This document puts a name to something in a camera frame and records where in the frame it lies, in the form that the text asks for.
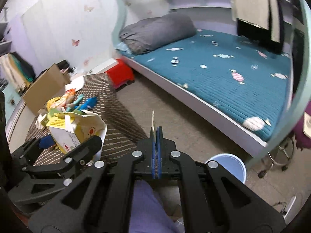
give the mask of paper box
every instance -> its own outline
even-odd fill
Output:
[[[44,104],[70,83],[67,75],[60,72],[56,64],[44,71],[22,95],[27,107],[34,115]]]
[[[82,111],[86,115],[73,112],[56,113],[46,124],[59,149],[65,154],[93,135],[99,136],[104,144],[107,125],[98,114]],[[102,149],[96,153],[94,161],[100,160],[101,152]]]

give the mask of metal screw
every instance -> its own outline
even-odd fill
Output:
[[[180,156],[180,152],[179,151],[172,151],[171,152],[171,156],[174,157],[174,158],[177,158]]]
[[[216,161],[209,161],[208,166],[210,168],[217,168],[218,167],[218,163]]]
[[[64,184],[64,186],[69,186],[72,181],[73,181],[72,179],[65,179],[63,181],[63,184]]]
[[[104,161],[101,161],[101,160],[96,161],[96,162],[94,163],[94,166],[95,166],[96,168],[102,168],[104,165],[105,165],[105,162],[104,162]]]
[[[141,151],[133,151],[132,155],[137,158],[137,157],[140,157],[142,155],[142,152]]]
[[[66,162],[66,163],[70,163],[71,160],[72,160],[72,158],[71,158],[71,157],[68,157],[68,158],[65,159],[65,162]]]

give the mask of blue trash bin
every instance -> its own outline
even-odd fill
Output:
[[[208,161],[214,160],[221,164],[228,172],[240,180],[243,184],[246,182],[246,167],[242,160],[229,153],[222,153],[211,157]]]

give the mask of caster wheel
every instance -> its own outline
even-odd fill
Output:
[[[260,179],[262,179],[262,178],[266,175],[266,173],[267,173],[267,171],[266,171],[266,170],[263,170],[263,171],[261,171],[261,172],[258,174],[258,177],[259,177]]]

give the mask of white bed frame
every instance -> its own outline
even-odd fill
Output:
[[[119,32],[123,29],[127,8],[123,0],[116,0],[118,4],[118,20],[115,28],[112,32],[112,41],[114,46],[120,43]],[[137,63],[136,61],[122,56],[122,59],[133,69],[153,81],[155,84],[160,86],[162,89],[170,93],[172,96],[180,100],[182,103],[187,105],[189,108],[194,110],[197,114],[206,119],[209,123],[214,125],[217,129],[223,132],[226,136],[236,142],[246,152],[248,152],[252,159],[245,162],[249,168],[265,155],[273,150],[293,129],[298,120],[304,113],[304,110],[309,103],[311,97],[311,10],[305,0],[300,0],[301,10],[303,14],[304,25],[295,23],[293,20],[293,27],[299,28],[304,32],[304,62],[302,67],[302,73],[300,82],[295,94],[295,98],[290,104],[291,94],[287,96],[287,111],[284,111],[282,118],[276,125],[272,136],[268,142],[264,142],[257,135],[251,131],[242,127],[239,123],[232,120],[230,117],[206,103],[205,101],[198,98],[196,95],[186,91],[178,85],[172,83],[166,78],[154,73],[152,70],[145,66]],[[289,92],[292,91],[292,77],[290,75],[290,87]]]
[[[146,78],[157,84],[209,123],[214,125],[222,133],[248,152],[252,157],[256,157],[258,152],[262,151],[262,149],[266,147],[267,143],[260,139],[257,135],[245,129],[239,123],[196,95],[128,57],[122,56],[121,59],[131,68],[144,75]]]

